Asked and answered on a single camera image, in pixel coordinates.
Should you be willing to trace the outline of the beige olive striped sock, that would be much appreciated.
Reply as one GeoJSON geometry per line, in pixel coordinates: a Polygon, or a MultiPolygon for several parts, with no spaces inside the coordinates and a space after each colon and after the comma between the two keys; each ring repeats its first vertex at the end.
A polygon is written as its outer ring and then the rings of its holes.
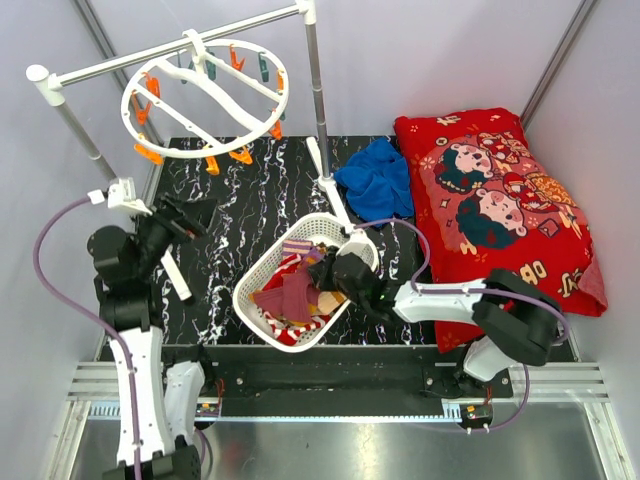
{"type": "Polygon", "coordinates": [[[323,291],[319,294],[317,300],[317,314],[322,316],[332,315],[347,298],[340,292],[323,291]]]}

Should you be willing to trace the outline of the purple striped sock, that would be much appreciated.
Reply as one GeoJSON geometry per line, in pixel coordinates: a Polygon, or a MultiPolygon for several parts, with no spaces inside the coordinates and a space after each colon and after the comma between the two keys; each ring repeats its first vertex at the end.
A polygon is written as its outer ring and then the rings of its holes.
{"type": "Polygon", "coordinates": [[[253,303],[264,312],[296,325],[312,322],[312,303],[317,297],[311,277],[305,270],[277,272],[261,290],[250,295],[253,303]]]}
{"type": "Polygon", "coordinates": [[[309,240],[285,240],[281,250],[284,262],[297,259],[307,264],[316,264],[325,254],[326,248],[322,244],[315,244],[309,240]]]}

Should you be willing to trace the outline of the red white santa sock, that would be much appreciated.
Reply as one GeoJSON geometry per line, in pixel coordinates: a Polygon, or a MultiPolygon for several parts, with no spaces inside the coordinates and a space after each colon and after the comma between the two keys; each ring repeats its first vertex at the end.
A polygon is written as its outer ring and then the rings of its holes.
{"type": "Polygon", "coordinates": [[[265,312],[264,317],[272,329],[273,337],[286,346],[295,346],[302,341],[311,340],[316,332],[326,325],[327,320],[324,316],[313,316],[310,323],[293,325],[285,323],[269,312],[265,312]]]}

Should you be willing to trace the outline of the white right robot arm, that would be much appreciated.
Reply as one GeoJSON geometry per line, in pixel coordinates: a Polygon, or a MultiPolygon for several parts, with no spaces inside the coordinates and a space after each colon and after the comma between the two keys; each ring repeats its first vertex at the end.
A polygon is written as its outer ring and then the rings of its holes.
{"type": "Polygon", "coordinates": [[[359,256],[348,253],[328,256],[309,273],[319,290],[345,295],[377,322],[450,321],[480,328],[480,338],[465,348],[450,377],[470,397],[515,364],[545,365],[563,321],[553,299],[504,269],[457,284],[399,283],[378,278],[359,256]]]}

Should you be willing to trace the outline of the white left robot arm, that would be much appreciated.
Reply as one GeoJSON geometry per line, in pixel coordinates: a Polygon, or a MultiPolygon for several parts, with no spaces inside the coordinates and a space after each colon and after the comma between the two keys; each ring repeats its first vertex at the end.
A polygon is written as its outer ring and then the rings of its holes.
{"type": "Polygon", "coordinates": [[[157,205],[147,206],[117,186],[107,193],[97,191],[90,199],[138,218],[134,233],[106,226],[87,242],[121,407],[116,466],[103,476],[197,479],[201,475],[193,444],[197,399],[214,388],[216,372],[200,347],[168,363],[162,361],[163,322],[152,276],[157,267],[163,267],[179,299],[191,299],[172,248],[207,235],[218,202],[180,201],[164,195],[157,205]]]}

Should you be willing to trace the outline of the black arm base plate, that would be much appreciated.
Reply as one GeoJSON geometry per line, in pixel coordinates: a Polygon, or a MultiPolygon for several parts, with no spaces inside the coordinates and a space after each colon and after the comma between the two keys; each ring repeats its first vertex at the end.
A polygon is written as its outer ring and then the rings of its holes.
{"type": "Polygon", "coordinates": [[[443,401],[510,399],[506,369],[482,384],[462,375],[463,350],[322,345],[302,353],[267,346],[207,348],[224,384],[225,419],[306,421],[445,418],[443,401]]]}

